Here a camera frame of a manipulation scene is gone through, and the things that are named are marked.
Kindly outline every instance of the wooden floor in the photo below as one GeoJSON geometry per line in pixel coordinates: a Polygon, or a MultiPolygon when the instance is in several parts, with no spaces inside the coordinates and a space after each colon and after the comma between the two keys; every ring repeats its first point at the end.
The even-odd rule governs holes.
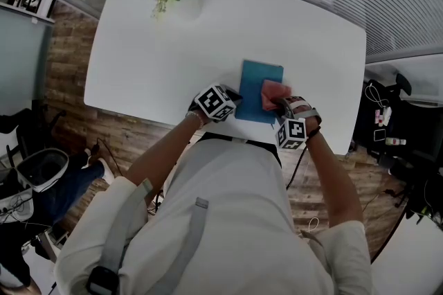
{"type": "MultiPolygon", "coordinates": [[[[57,124],[54,137],[72,152],[82,151],[85,146],[91,148],[98,137],[102,138],[111,148],[124,174],[140,154],[167,134],[170,127],[87,107],[83,103],[84,85],[97,22],[60,4],[56,5],[53,18],[55,26],[46,69],[48,117],[61,109],[68,112],[57,124]]],[[[198,138],[194,136],[191,145],[198,138]]],[[[117,168],[103,145],[100,153],[117,174],[117,168]]],[[[300,152],[281,150],[279,155],[284,178],[288,181],[300,152]]],[[[363,206],[387,188],[395,191],[402,189],[400,182],[377,166],[375,160],[363,149],[339,159],[355,183],[363,206]]],[[[82,200],[69,211],[64,220],[65,226],[72,229],[93,196],[106,186],[101,180],[95,181],[82,200]]],[[[313,217],[320,220],[313,233],[327,228],[326,208],[316,169],[308,152],[303,157],[288,194],[294,224],[298,230],[307,231],[308,223],[313,217]]],[[[395,202],[391,196],[380,194],[364,211],[371,256],[379,250],[401,215],[402,208],[395,208],[395,202]]]]}

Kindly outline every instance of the wristband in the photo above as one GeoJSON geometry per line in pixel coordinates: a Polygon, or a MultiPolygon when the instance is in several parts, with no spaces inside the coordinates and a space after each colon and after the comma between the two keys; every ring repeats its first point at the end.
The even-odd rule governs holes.
{"type": "Polygon", "coordinates": [[[195,115],[200,120],[199,130],[205,125],[201,116],[199,114],[197,114],[195,111],[190,110],[188,113],[186,113],[186,116],[189,116],[189,115],[195,115]]]}
{"type": "Polygon", "coordinates": [[[319,125],[317,128],[315,128],[310,133],[308,133],[306,142],[309,141],[311,138],[313,138],[315,135],[317,135],[317,133],[320,131],[320,129],[321,129],[321,126],[319,125]]]}

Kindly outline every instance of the white wall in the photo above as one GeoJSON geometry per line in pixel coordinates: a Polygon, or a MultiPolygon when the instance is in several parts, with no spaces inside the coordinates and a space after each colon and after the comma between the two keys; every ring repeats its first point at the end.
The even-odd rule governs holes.
{"type": "Polygon", "coordinates": [[[443,282],[443,231],[427,217],[404,218],[372,264],[380,295],[432,295],[443,282]]]}
{"type": "MultiPolygon", "coordinates": [[[[30,108],[43,98],[51,26],[0,8],[0,115],[30,108]]],[[[15,132],[0,134],[0,156],[17,145],[15,132]]]]}

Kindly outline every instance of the white t-shirt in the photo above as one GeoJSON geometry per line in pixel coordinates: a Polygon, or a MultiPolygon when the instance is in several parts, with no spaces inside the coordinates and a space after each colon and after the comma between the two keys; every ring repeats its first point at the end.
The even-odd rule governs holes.
{"type": "MultiPolygon", "coordinates": [[[[64,245],[55,275],[61,294],[85,293],[111,223],[135,185],[119,177],[98,193],[64,245]]],[[[189,229],[197,197],[209,201],[204,234],[174,294],[370,294],[363,225],[317,235],[332,277],[294,231],[282,171],[253,145],[197,143],[184,156],[158,213],[134,213],[119,271],[121,294],[145,294],[168,270],[189,229]]]]}

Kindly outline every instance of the pink cloth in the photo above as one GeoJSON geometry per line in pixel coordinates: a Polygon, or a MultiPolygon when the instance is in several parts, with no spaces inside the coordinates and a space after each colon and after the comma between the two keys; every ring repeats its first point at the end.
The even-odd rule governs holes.
{"type": "Polygon", "coordinates": [[[278,106],[271,101],[274,98],[289,98],[292,96],[291,87],[279,82],[264,80],[262,85],[262,107],[263,110],[274,110],[278,106]]]}

